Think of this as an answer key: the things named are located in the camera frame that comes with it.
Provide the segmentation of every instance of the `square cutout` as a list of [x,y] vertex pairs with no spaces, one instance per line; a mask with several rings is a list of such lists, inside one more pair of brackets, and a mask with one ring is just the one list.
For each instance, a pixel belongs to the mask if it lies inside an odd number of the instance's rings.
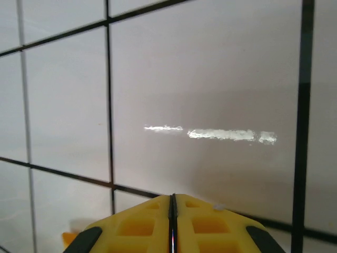
[[219,217],[194,217],[192,225],[195,233],[229,233],[225,222]]
[[155,202],[151,205],[149,205],[148,207],[146,207],[147,209],[159,209],[159,203]]
[[154,219],[127,219],[118,228],[118,236],[151,236]]
[[147,245],[137,245],[136,247],[132,244],[123,247],[114,248],[109,251],[109,253],[146,253]]
[[242,253],[235,241],[200,240],[200,253]]
[[191,202],[191,201],[186,201],[186,202],[185,202],[185,205],[186,205],[186,207],[190,207],[190,208],[193,208],[193,207],[200,207],[198,204],[193,203],[193,202]]

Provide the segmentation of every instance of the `yellow tool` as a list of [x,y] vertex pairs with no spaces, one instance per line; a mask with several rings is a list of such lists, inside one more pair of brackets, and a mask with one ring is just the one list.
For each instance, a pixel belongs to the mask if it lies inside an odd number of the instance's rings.
[[284,253],[264,226],[185,194],[159,196],[63,234],[64,253]]

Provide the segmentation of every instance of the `black grout line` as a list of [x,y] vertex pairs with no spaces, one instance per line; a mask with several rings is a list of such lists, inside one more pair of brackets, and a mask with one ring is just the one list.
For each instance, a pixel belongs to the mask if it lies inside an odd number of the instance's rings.
[[[105,0],[105,18],[109,18],[109,1]],[[111,74],[111,53],[110,53],[110,25],[106,26],[106,73],[107,73],[107,119],[108,119],[108,145],[109,145],[109,166],[110,166],[110,182],[114,184],[114,159],[113,159],[113,104],[112,104],[112,74]],[[115,214],[115,191],[111,188],[111,213]]]
[[0,250],[2,250],[4,253],[11,253],[10,251],[8,251],[7,249],[5,249],[5,248],[2,247],[1,245],[0,245]]
[[326,233],[326,232],[321,232],[321,231],[305,228],[304,235],[312,239],[316,239],[319,241],[325,241],[325,242],[337,245],[337,235],[333,235],[331,233]]
[[147,192],[147,191],[143,191],[140,189],[135,189],[135,188],[127,187],[127,186],[121,186],[119,184],[115,184],[115,190],[124,191],[124,192],[132,193],[132,194],[139,195],[139,196],[144,196],[144,197],[151,198],[151,199],[162,195],[162,194]]
[[67,32],[64,32],[64,33],[61,33],[61,34],[56,34],[56,35],[44,38],[44,39],[39,40],[39,41],[29,43],[27,45],[19,46],[19,47],[13,48],[11,50],[1,52],[0,57],[8,55],[8,54],[13,54],[15,52],[23,51],[23,50],[26,50],[26,49],[29,49],[29,48],[32,48],[32,47],[40,46],[40,45],[43,45],[43,44],[46,44],[46,43],[49,43],[49,42],[52,42],[52,41],[55,41],[55,40],[60,40],[62,38],[66,38],[66,37],[69,37],[69,36],[72,36],[72,35],[75,35],[75,34],[78,34],[78,33],[86,32],[86,31],[101,27],[105,24],[107,24],[107,20],[99,21],[99,22],[96,22],[96,23],[93,23],[93,24],[90,24],[90,25],[85,25],[85,26],[82,26],[80,28],[76,28],[74,30],[70,30],[70,31],[67,31]]
[[[24,45],[24,22],[23,22],[23,8],[22,0],[16,1],[17,8],[17,20],[19,31],[19,43]],[[20,51],[21,58],[21,73],[22,73],[22,88],[23,88],[23,102],[24,102],[24,115],[25,115],[25,133],[26,133],[26,151],[27,161],[32,162],[32,150],[31,150],[31,129],[29,120],[29,99],[28,99],[28,84],[27,84],[27,64],[26,53]],[[34,182],[32,168],[28,167],[28,187],[29,187],[29,202],[31,206],[31,222],[32,222],[32,240],[34,252],[37,253],[37,241],[36,241],[36,219],[35,219],[35,205],[34,205]]]
[[[57,174],[59,176],[64,176],[64,177],[76,179],[76,180],[79,180],[79,181],[89,182],[89,183],[96,184],[96,185],[99,185],[99,186],[114,188],[114,190],[124,191],[124,192],[134,194],[134,195],[137,195],[137,196],[144,196],[144,197],[147,197],[147,198],[155,198],[155,197],[158,197],[158,196],[162,195],[162,194],[159,194],[159,193],[147,192],[147,191],[143,191],[143,190],[140,190],[140,189],[122,186],[120,184],[112,185],[111,183],[108,183],[108,182],[99,181],[99,180],[95,180],[95,179],[91,179],[91,178],[86,178],[86,177],[83,177],[83,176],[78,176],[78,175],[70,174],[70,173],[63,172],[63,171],[48,169],[48,168],[45,168],[45,167],[36,166],[36,165],[33,165],[33,164],[28,164],[26,162],[20,162],[20,161],[8,159],[8,158],[0,157],[0,161],[12,163],[12,164],[17,164],[17,165],[21,165],[21,166],[25,166],[25,167],[32,167],[33,169],[42,170],[42,171],[45,171],[45,172],[48,172],[48,173]],[[250,219],[256,220],[256,221],[260,222],[261,224],[263,224],[264,226],[269,227],[269,228],[273,228],[273,229],[277,229],[277,230],[285,231],[285,232],[291,232],[292,231],[291,224],[288,224],[288,223],[285,223],[285,222],[266,219],[266,218],[262,218],[262,217],[258,217],[258,216],[253,216],[253,215],[249,215],[247,213],[237,212],[235,210],[231,210],[231,211],[233,211],[237,214],[246,216]],[[317,231],[317,230],[313,230],[313,229],[305,229],[304,235],[309,237],[309,238],[313,238],[313,239],[316,239],[316,240],[325,241],[325,242],[329,242],[331,244],[337,245],[337,235],[333,235],[333,234],[330,234],[328,232],[322,232],[322,231]]]
[[188,1],[192,1],[192,0],[166,0],[163,2],[159,2],[153,5],[149,5],[140,9],[136,9],[134,11],[131,12],[127,12],[121,15],[117,15],[117,16],[113,16],[110,18],[109,23],[116,23],[119,21],[123,21],[123,20],[127,20],[129,18],[132,17],[137,17],[139,15],[143,15],[149,12],[153,12],[153,11],[158,11],[159,9],[163,9],[163,8],[167,8],[173,5],[177,5],[177,4],[181,4],[184,2],[188,2]]
[[302,0],[296,153],[293,190],[291,252],[302,253],[305,218],[306,167],[310,115],[314,0]]
[[98,186],[104,186],[104,187],[108,187],[108,188],[112,187],[112,184],[110,182],[105,182],[105,181],[101,181],[101,180],[97,180],[97,179],[93,179],[93,178],[87,178],[87,177],[84,177],[84,176],[80,176],[80,175],[76,175],[76,174],[72,174],[72,173],[68,173],[68,172],[64,172],[64,171],[59,171],[59,170],[55,170],[55,169],[50,169],[50,168],[47,168],[47,167],[38,166],[38,165],[34,165],[34,164],[29,164],[29,163],[26,163],[26,162],[20,162],[20,161],[12,160],[12,159],[9,159],[9,158],[0,157],[0,161],[9,162],[9,163],[13,163],[13,164],[16,164],[16,165],[21,165],[21,166],[24,166],[24,167],[27,167],[27,168],[32,168],[32,169],[35,169],[35,170],[44,171],[44,172],[52,173],[52,174],[59,175],[59,176],[62,176],[62,177],[76,179],[76,180],[87,182],[87,183],[93,183],[93,184],[96,184]]
[[22,45],[22,46],[19,46],[19,47],[9,49],[7,51],[0,52],[0,57],[5,56],[5,55],[9,55],[9,54],[13,54],[15,52],[23,51],[23,50],[26,50],[26,49],[29,49],[29,48],[32,48],[32,47],[40,46],[40,45],[43,45],[43,44],[46,44],[46,43],[49,43],[49,42],[52,42],[52,41],[55,41],[55,40],[60,40],[62,38],[66,38],[66,37],[69,37],[69,36],[72,36],[72,35],[83,33],[83,32],[86,32],[86,31],[89,31],[89,30],[92,30],[92,29],[95,29],[95,28],[98,28],[98,27],[101,27],[101,26],[107,26],[108,24],[112,24],[112,23],[123,21],[123,20],[127,20],[129,18],[136,17],[136,16],[139,16],[139,15],[143,15],[143,14],[146,14],[146,13],[149,13],[149,12],[158,11],[159,9],[163,9],[163,8],[170,7],[170,6],[173,6],[173,5],[177,5],[177,4],[180,4],[180,3],[184,3],[184,2],[187,2],[187,1],[192,1],[192,0],[166,0],[166,1],[163,1],[163,2],[160,2],[160,3],[157,3],[157,4],[147,6],[147,7],[139,8],[139,9],[136,9],[135,11],[131,11],[131,12],[128,12],[128,13],[116,15],[114,17],[109,17],[109,18],[107,18],[107,20],[101,20],[101,21],[98,21],[98,22],[95,22],[95,23],[92,23],[92,24],[89,24],[89,25],[81,26],[81,27],[66,31],[64,33],[60,33],[60,34],[56,34],[56,35],[44,38],[44,39],[39,40],[39,41],[31,42],[27,45]]

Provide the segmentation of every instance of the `tile wall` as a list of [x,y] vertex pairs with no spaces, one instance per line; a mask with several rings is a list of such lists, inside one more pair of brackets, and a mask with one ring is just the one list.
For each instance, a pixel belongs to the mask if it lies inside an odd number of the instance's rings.
[[[110,0],[109,12],[161,4]],[[291,224],[302,1],[193,0],[112,23],[110,69],[105,6],[2,0],[0,55],[28,47],[0,56],[0,157],[16,163],[0,161],[0,245],[61,252],[62,232],[111,214],[109,112],[115,184]],[[306,228],[332,235],[336,11],[316,0],[305,207]],[[114,197],[116,212],[148,199]],[[290,252],[291,235],[269,231]],[[337,246],[306,237],[303,252],[319,251]]]

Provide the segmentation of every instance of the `yellow plastic device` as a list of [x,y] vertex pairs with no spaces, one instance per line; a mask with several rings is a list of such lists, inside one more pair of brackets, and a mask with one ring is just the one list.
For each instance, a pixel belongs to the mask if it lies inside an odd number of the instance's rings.
[[[168,215],[172,196],[159,196],[99,220],[77,237],[64,233],[65,253],[284,252],[257,221],[185,194],[174,194],[174,201],[176,227]],[[97,233],[89,235],[94,229]]]

